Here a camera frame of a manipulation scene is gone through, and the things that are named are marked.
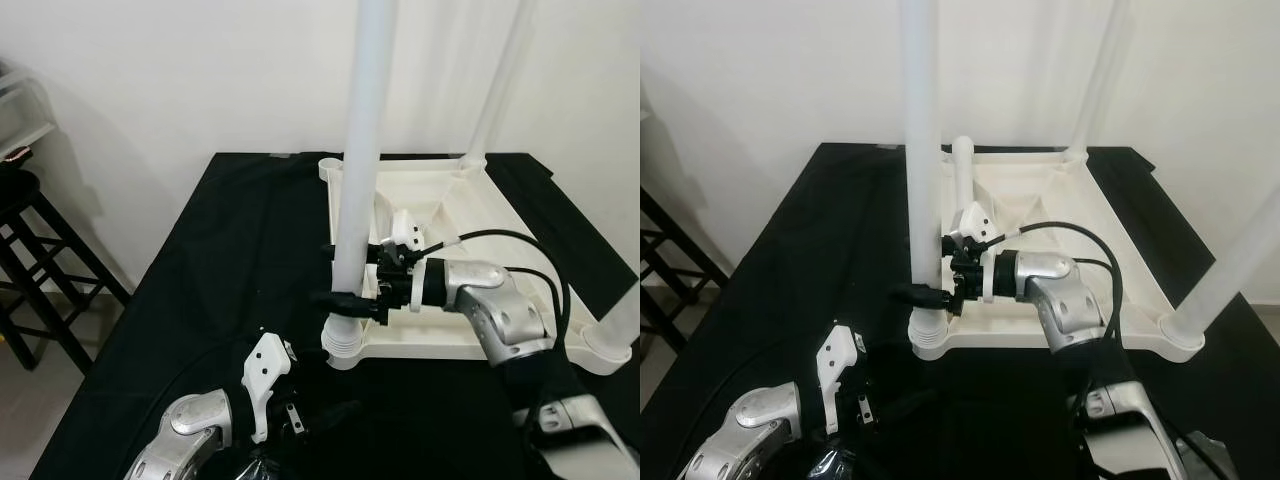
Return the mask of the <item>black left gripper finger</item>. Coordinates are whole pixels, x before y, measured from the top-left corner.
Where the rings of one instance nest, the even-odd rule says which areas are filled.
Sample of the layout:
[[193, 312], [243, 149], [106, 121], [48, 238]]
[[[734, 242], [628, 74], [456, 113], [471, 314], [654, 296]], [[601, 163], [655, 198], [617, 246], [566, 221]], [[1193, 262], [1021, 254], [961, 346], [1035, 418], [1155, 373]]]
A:
[[358, 399], [301, 401], [300, 419], [303, 433], [324, 433], [340, 426], [364, 411]]
[[937, 401], [937, 390], [925, 388], [905, 392], [901, 396], [886, 396], [879, 399], [878, 422], [902, 422]]

